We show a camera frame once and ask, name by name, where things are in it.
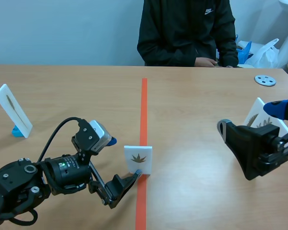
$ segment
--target blue gripper part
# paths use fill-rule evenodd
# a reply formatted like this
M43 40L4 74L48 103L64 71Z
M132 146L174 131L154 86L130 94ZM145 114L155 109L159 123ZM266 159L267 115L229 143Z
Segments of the blue gripper part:
M272 117L285 120L287 103L288 100L267 103L264 105L264 111Z

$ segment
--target black jacket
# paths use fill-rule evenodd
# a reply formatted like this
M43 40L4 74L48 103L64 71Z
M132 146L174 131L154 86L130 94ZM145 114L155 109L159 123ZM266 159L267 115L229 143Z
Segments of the black jacket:
M138 51L149 66L193 67L197 57L238 64L229 0L144 0Z

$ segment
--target card with leaf image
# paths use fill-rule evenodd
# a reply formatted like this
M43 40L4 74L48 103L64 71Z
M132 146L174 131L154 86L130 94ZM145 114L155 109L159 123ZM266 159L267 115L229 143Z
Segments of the card with leaf image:
M260 97L257 97L251 110L249 111L249 114L245 118L243 125L253 127L252 126L253 122L257 118L258 114L263 110L264 110L264 102Z
M16 98L12 94L7 84L2 85L0 88L0 105L8 114L10 119L14 122L14 124L19 128L22 135L25 138L28 138L32 129L32 124L28 117L25 115L23 109L16 101Z
M264 111L264 101L261 98L257 98L248 114L246 117L243 125L244 126L249 126L253 128L259 128L262 126L266 126L268 124L273 124L275 126L278 126L280 128L279 130L279 136L282 137L285 134L288 133L288 127L286 124L277 118L269 116L265 111Z
M153 147L125 146L124 152L129 172L135 173L140 169L143 174L152 173Z

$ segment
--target plastic bag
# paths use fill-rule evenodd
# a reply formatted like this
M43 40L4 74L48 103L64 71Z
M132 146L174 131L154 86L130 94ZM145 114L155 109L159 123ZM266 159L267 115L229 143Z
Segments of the plastic bag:
M274 45L279 39L274 39L258 50L245 64L254 66L255 68L277 68L279 50Z
M239 64L244 64L246 60L249 58L251 46L252 46L252 42L249 42L247 46L245 47L245 49L237 49Z

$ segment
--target white plastic bag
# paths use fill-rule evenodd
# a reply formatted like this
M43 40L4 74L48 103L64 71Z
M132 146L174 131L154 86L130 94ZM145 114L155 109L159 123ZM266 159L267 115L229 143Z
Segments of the white plastic bag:
M254 66L255 68L277 68L279 50L274 45L279 39L274 39L258 50L245 64Z

